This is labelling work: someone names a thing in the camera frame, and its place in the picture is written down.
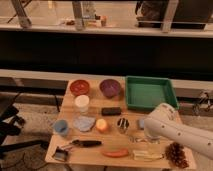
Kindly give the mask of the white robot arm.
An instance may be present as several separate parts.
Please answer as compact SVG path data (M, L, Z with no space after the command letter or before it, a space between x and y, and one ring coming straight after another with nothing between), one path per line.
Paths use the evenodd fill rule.
M159 104L144 119L146 137L149 140L166 137L213 160L213 132L177 123L175 116L176 110L171 105Z

